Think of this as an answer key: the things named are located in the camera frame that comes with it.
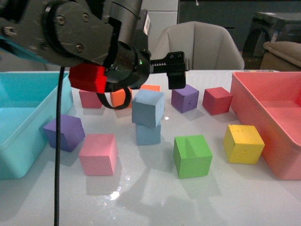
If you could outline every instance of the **white table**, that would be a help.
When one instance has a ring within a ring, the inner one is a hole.
[[[211,116],[202,99],[206,88],[230,90],[230,71],[188,72],[187,84],[200,97],[197,109],[184,114],[170,104],[165,75],[151,75],[147,83],[166,92],[159,145],[136,145],[131,109],[83,109],[78,90],[72,90],[68,114],[81,118],[86,134],[115,133],[119,156],[114,176],[87,177],[78,159],[82,143],[72,153],[62,151],[60,225],[301,225],[301,181],[278,180],[262,157],[256,165],[227,163],[224,133],[239,121],[232,111]],[[213,153],[209,174],[178,179],[174,137],[198,134]],[[53,225],[54,153],[47,145],[22,179],[0,180],[0,226]]]

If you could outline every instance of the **stacked blue cubes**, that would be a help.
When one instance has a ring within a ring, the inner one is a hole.
[[[132,123],[136,124],[137,145],[161,143],[161,119],[165,94],[141,89],[132,101]]]

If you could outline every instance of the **foam block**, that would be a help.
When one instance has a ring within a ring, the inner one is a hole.
[[[223,87],[205,89],[202,105],[211,115],[227,113],[232,98],[233,95]]]
[[[173,89],[171,94],[171,105],[181,113],[190,111],[198,106],[199,91],[190,85],[183,89]]]
[[[204,136],[174,138],[174,162],[179,179],[208,175],[211,160],[212,153]]]
[[[56,119],[43,127],[51,147],[56,148]],[[72,152],[85,138],[80,118],[61,114],[61,149]]]
[[[153,90],[153,91],[157,91],[160,92],[160,86],[157,85],[146,85],[143,84],[140,89],[147,89],[147,90]]]
[[[229,125],[223,141],[230,163],[256,164],[264,142],[255,126]]]
[[[112,176],[118,150],[114,134],[88,134],[79,160],[88,176]]]
[[[79,97],[83,108],[101,108],[103,105],[94,92],[80,90]]]
[[[156,145],[161,143],[161,123],[155,128],[136,124],[137,145]]]
[[[122,105],[124,103],[124,100],[126,98],[126,93],[123,89],[120,89],[116,92],[110,93],[110,97],[111,97],[112,106],[117,107],[117,106]]]
[[[132,103],[132,122],[142,126],[155,128],[164,114],[165,94],[141,89]]]

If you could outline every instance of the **red block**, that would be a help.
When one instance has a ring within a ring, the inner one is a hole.
[[[223,87],[205,89],[202,105],[211,115],[227,113],[232,98],[233,95]]]
[[[107,82],[104,72],[103,66],[82,63],[70,68],[69,80],[74,88],[104,93]]]
[[[79,97],[83,108],[101,108],[103,105],[94,92],[80,90]]]

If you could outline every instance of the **red plastic container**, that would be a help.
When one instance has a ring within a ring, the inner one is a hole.
[[[301,179],[301,72],[235,72],[231,107],[244,125],[254,125],[262,155],[279,178]]]

